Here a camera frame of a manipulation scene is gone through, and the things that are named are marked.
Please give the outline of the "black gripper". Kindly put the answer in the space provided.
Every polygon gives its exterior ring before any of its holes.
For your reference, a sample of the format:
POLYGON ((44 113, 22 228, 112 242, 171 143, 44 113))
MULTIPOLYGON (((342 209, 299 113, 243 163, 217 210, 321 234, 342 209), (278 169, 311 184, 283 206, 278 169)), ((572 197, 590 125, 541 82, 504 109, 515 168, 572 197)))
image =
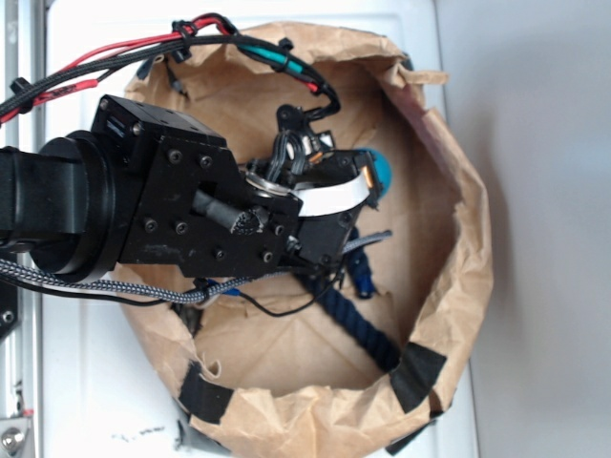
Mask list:
POLYGON ((361 211, 380 199, 370 153, 338 150, 283 105, 270 157, 240 164, 190 115, 139 105, 130 164, 142 181, 123 264, 172 265, 187 277, 327 274, 361 211))

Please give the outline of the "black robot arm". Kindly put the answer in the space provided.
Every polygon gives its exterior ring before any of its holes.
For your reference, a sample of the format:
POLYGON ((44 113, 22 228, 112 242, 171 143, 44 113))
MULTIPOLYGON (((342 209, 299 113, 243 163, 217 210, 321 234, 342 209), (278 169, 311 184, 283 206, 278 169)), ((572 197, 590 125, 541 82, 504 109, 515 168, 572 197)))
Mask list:
POLYGON ((267 158, 239 163, 194 117, 104 96, 88 131, 1 152, 1 245, 63 281, 117 264, 257 278, 337 267, 361 210, 390 185, 381 157, 339 150, 283 105, 267 158))

